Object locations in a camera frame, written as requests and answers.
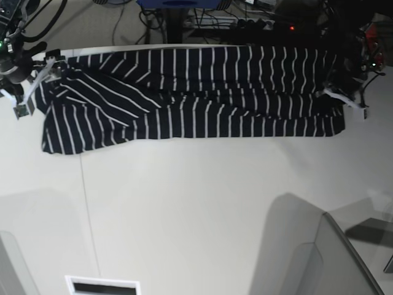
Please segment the navy striped fabric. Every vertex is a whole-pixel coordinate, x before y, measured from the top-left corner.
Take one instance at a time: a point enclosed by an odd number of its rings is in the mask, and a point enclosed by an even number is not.
[[[315,93],[339,58],[316,49],[213,47],[70,58],[36,92],[43,151],[136,139],[333,136],[342,106]]]

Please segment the black rectangle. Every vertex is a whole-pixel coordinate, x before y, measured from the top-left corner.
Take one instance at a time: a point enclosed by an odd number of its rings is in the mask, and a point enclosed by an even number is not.
[[[74,283],[75,291],[87,294],[136,295],[135,288]]]

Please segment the black cable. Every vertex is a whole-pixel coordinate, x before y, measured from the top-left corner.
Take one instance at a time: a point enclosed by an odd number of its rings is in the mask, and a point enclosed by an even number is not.
[[[367,87],[372,83],[372,82],[374,82],[374,80],[376,79],[376,78],[378,78],[378,77],[380,77],[380,76],[386,76],[386,74],[385,73],[378,73],[378,72],[374,72],[375,73],[375,76],[362,88],[362,90],[360,91],[360,99],[361,99],[361,105],[362,105],[362,107],[366,107],[366,104],[365,104],[365,98],[364,98],[364,93],[365,93],[365,91],[366,91],[366,89],[367,89]]]
[[[199,24],[199,21],[198,21],[198,14],[197,14],[197,10],[196,10],[196,9],[194,9],[194,14],[195,14],[196,25],[198,26],[198,29],[200,29],[202,25]],[[206,42],[206,44],[210,44],[209,41],[206,39],[205,36],[202,36],[202,38],[203,38],[203,40]]]
[[[142,41],[142,39],[147,35],[147,31],[135,42],[135,45],[138,45],[139,42]]]
[[[246,21],[247,21],[247,2],[244,1],[244,15],[246,17]]]
[[[115,26],[113,27],[113,31],[112,31],[112,46],[115,46],[115,33],[116,33],[116,29],[117,29],[120,21],[122,20],[122,17],[123,17],[123,14],[124,14],[124,10],[125,10],[125,3],[126,3],[126,0],[123,0],[122,11],[120,12],[119,19],[117,20]]]
[[[33,17],[31,17],[30,19],[29,19],[29,21],[25,24],[25,26],[23,27],[23,29],[26,29],[27,27],[28,27],[28,25],[30,25],[32,22],[33,22],[33,20],[35,20],[36,19],[36,17],[52,2],[53,0],[48,0],[48,2],[46,2],[38,11],[37,11],[37,13],[36,14],[34,14],[34,16]]]
[[[224,10],[224,12],[226,12],[227,14],[229,14],[229,15],[231,15],[231,16],[233,16],[233,17],[236,17],[237,20],[240,20],[240,18],[239,18],[237,15],[235,15],[235,14],[233,14],[233,13],[231,13],[231,12],[228,12],[228,11],[226,11],[226,10]]]
[[[153,30],[160,30],[161,27],[162,27],[162,25],[164,24],[164,19],[163,19],[163,17],[161,17],[159,11],[158,11],[158,10],[144,10],[142,7],[141,7],[141,9],[142,9],[142,10],[141,10],[140,13],[139,13],[139,20],[141,21],[141,23],[143,23],[144,26],[145,26],[146,28],[149,28],[150,30],[152,30],[152,29],[153,29]],[[153,15],[153,16],[156,18],[158,25],[157,25],[157,26],[148,25],[148,24],[142,19],[142,14],[143,14],[146,18],[149,17],[149,16],[151,16],[151,15]]]
[[[210,16],[211,18],[214,18],[215,20],[216,20],[216,22],[217,22],[217,26],[220,28],[220,22],[219,22],[219,20],[217,19],[217,17],[215,17],[214,15],[211,15],[211,14],[208,14],[208,13],[205,13],[206,15],[208,15],[208,16]]]
[[[37,36],[33,36],[33,37],[27,37],[27,36],[22,35],[23,40],[25,42],[32,43],[32,42],[37,42],[38,40],[42,39],[50,31],[50,29],[53,28],[55,23],[60,18],[60,15],[63,13],[64,8],[66,8],[67,1],[68,0],[61,1],[61,4],[60,4],[59,9],[57,10],[55,16],[52,18],[52,20],[49,22],[49,24],[45,27],[45,29],[42,30],[41,33],[39,33]]]

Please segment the floor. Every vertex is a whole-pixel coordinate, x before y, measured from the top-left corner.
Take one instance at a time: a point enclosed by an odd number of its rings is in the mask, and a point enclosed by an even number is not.
[[[119,9],[69,2],[50,48],[110,45]],[[118,45],[144,32],[137,7],[126,9]],[[295,226],[291,243],[313,239],[318,213],[309,206],[331,212],[342,229],[391,220],[386,72],[367,90],[370,118],[357,122],[347,109],[347,130],[334,138],[147,140],[82,156],[42,153],[44,115],[16,121],[0,99],[0,230],[14,235],[41,295],[68,294],[65,275],[137,280],[145,295],[278,294],[287,261],[271,258],[290,249],[266,241],[295,213],[308,222]],[[393,276],[383,273],[393,251],[353,244],[393,294]]]

